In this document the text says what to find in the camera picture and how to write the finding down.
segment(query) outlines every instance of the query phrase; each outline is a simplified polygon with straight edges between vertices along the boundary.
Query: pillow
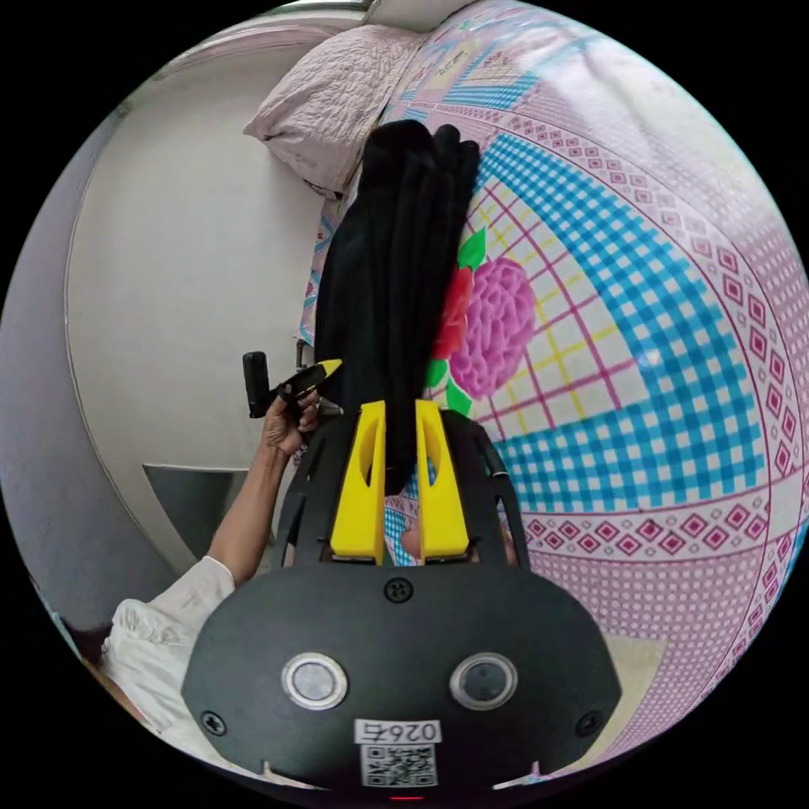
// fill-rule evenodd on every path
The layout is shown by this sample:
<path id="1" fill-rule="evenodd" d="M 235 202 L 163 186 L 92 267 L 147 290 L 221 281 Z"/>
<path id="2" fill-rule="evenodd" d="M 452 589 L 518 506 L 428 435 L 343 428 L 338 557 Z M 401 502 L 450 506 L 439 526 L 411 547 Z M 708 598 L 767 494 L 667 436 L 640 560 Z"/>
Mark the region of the pillow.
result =
<path id="1" fill-rule="evenodd" d="M 337 198 L 425 38 L 386 25 L 329 37 L 275 86 L 244 134 L 262 141 L 319 194 Z"/>

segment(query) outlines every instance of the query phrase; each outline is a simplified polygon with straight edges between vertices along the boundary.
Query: qr code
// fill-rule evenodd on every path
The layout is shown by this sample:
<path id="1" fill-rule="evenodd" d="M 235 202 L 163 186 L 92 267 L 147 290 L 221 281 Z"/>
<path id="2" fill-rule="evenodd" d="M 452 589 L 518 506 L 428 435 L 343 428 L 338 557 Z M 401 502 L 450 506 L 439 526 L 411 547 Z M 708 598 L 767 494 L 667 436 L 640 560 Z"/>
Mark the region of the qr code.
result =
<path id="1" fill-rule="evenodd" d="M 435 786 L 434 744 L 363 744 L 364 786 Z"/>

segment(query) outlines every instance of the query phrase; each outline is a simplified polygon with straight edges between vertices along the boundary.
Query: white clothing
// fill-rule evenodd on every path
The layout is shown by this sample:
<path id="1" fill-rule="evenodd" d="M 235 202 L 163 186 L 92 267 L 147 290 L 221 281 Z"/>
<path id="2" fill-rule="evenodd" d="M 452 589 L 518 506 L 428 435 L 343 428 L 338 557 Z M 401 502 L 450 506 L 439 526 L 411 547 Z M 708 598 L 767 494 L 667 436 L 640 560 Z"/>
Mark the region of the white clothing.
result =
<path id="1" fill-rule="evenodd" d="M 227 761 L 200 730 L 181 696 L 202 625 L 234 589 L 228 568 L 206 556 L 150 603 L 121 602 L 104 642 L 101 671 L 141 712 L 149 730 L 183 753 L 250 778 L 318 789 L 269 770 L 259 775 Z"/>

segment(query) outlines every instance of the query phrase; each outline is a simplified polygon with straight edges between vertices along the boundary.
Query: screw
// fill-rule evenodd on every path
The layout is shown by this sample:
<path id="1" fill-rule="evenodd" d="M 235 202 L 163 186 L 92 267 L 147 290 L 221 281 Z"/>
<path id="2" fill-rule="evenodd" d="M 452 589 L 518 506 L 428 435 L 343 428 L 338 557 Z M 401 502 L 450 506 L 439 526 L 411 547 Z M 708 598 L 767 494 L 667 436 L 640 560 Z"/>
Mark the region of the screw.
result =
<path id="1" fill-rule="evenodd" d="M 577 723 L 576 723 L 576 735 L 577 736 L 592 736 L 602 724 L 602 717 L 601 713 L 597 710 L 588 711 Z"/>
<path id="2" fill-rule="evenodd" d="M 222 717 L 217 716 L 212 710 L 202 712 L 202 725 L 212 736 L 224 736 L 228 732 Z"/>
<path id="3" fill-rule="evenodd" d="M 407 579 L 397 577 L 385 585 L 385 597 L 394 604 L 404 604 L 413 595 L 413 585 Z"/>

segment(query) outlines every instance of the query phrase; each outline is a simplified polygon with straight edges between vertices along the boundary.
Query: person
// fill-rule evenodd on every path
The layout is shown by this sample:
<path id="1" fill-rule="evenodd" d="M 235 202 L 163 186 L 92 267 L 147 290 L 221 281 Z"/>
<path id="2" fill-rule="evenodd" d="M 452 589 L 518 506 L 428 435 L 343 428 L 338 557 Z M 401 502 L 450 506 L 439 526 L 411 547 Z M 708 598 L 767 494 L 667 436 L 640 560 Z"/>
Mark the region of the person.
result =
<path id="1" fill-rule="evenodd" d="M 112 698 L 134 719 L 184 753 L 251 778 L 307 789 L 311 785 L 274 774 L 258 775 L 219 755 L 196 724 L 181 695 L 191 651 L 202 625 L 237 587 L 258 570 L 270 537 L 276 498 L 290 458 L 303 445 L 303 433 L 318 424 L 316 392 L 301 404 L 303 415 L 292 424 L 279 397 L 265 416 L 259 446 L 235 501 L 217 529 L 207 554 L 168 590 L 149 603 L 127 599 L 111 624 L 76 630 L 64 620 L 74 651 Z M 511 538 L 503 532 L 506 552 L 517 564 Z M 418 527 L 402 534 L 404 550 L 419 557 Z M 470 561 L 477 562 L 476 551 Z M 287 551 L 284 565 L 294 562 Z"/>

